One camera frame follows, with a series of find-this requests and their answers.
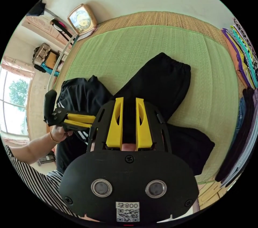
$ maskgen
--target clock face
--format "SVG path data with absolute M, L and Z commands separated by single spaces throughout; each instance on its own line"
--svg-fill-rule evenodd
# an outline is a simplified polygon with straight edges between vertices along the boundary
M 86 10 L 78 9 L 70 16 L 70 20 L 79 33 L 88 29 L 91 25 L 91 18 Z

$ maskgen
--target bracelet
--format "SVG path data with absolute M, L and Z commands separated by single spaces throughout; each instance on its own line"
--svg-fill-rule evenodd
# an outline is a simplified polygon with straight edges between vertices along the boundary
M 49 135 L 50 135 L 50 138 L 52 139 L 52 141 L 54 141 L 54 142 L 57 143 L 57 144 L 60 143 L 60 141 L 58 142 L 58 141 L 55 141 L 55 140 L 53 139 L 51 132 L 49 132 Z

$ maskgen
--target black handle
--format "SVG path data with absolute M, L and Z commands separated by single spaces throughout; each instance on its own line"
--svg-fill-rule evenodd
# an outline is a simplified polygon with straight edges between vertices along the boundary
M 55 102 L 56 102 L 57 93 L 55 90 L 50 90 L 45 94 L 44 98 L 44 107 L 43 107 L 43 114 L 44 114 L 44 121 L 46 122 L 49 117 L 52 115 Z

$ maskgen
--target sticker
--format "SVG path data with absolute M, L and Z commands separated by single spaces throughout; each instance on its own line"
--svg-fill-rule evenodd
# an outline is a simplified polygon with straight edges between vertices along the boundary
M 140 222 L 139 202 L 116 202 L 117 222 Z

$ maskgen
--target qr code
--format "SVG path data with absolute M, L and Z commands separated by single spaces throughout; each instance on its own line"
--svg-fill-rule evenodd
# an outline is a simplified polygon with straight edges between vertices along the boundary
M 139 222 L 140 209 L 117 209 L 116 220 L 117 222 Z

